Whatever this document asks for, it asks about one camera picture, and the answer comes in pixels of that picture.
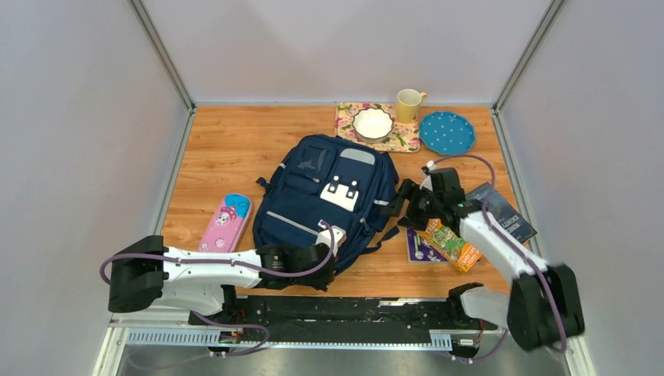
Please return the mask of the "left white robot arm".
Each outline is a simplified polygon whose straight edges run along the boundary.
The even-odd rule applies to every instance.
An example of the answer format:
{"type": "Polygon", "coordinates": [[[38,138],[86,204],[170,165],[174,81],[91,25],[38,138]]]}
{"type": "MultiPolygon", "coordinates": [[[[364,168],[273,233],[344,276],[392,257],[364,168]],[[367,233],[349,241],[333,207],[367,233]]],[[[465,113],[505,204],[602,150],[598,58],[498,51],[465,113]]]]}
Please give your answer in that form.
{"type": "Polygon", "coordinates": [[[266,245],[215,253],[166,247],[158,235],[144,237],[102,264],[100,273],[110,288],[107,308],[134,313],[167,306],[228,325],[240,311],[239,303],[229,297],[231,287],[283,290],[298,285],[326,290],[344,240],[338,231],[324,230],[305,248],[266,245]]]}

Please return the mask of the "orange treehouse children's book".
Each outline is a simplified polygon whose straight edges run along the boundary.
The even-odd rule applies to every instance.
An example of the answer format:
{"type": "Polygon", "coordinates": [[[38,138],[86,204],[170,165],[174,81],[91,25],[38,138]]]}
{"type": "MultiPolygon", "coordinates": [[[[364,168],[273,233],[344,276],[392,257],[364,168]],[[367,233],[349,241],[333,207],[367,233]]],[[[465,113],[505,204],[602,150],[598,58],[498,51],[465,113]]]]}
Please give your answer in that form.
{"type": "Polygon", "coordinates": [[[462,273],[468,272],[482,258],[475,246],[444,226],[441,219],[430,219],[425,230],[418,230],[417,234],[462,273]]]}

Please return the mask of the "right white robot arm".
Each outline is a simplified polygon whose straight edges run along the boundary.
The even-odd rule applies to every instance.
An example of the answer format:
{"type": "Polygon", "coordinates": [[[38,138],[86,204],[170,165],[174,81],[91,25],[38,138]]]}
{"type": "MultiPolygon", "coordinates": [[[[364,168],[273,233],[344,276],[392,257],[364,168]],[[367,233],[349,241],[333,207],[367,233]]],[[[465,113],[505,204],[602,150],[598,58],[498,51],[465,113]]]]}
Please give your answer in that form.
{"type": "Polygon", "coordinates": [[[398,217],[399,226],[425,230],[432,220],[450,228],[500,273],[509,293],[481,283],[449,291],[448,321],[458,328],[482,320],[508,329],[527,352],[560,345],[586,330],[576,275],[565,264],[551,264],[516,241],[488,211],[486,203],[468,200],[455,168],[426,172],[421,184],[402,182],[382,215],[398,217]]]}

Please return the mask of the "navy blue school backpack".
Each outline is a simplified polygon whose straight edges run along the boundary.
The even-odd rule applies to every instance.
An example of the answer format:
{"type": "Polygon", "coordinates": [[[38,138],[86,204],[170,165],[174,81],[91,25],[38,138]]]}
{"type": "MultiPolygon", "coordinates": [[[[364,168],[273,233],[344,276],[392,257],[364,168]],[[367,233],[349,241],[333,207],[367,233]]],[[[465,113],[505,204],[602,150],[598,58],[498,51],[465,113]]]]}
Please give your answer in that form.
{"type": "Polygon", "coordinates": [[[280,162],[269,180],[258,179],[265,193],[254,215],[254,246],[313,244],[319,221],[339,226],[346,240],[339,247],[334,278],[370,246],[389,217],[381,209],[396,195],[399,175],[387,153],[325,135],[306,136],[280,162]]]}

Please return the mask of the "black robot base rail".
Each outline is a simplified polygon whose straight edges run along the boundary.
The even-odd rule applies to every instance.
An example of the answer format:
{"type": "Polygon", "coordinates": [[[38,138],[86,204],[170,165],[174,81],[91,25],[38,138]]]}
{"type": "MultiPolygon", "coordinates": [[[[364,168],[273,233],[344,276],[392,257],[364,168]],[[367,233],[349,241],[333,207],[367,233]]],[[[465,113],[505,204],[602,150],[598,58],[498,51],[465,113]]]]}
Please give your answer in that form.
{"type": "Polygon", "coordinates": [[[463,317],[447,299],[259,296],[231,298],[192,325],[237,329],[241,345],[414,346],[469,354],[498,327],[463,317]]]}

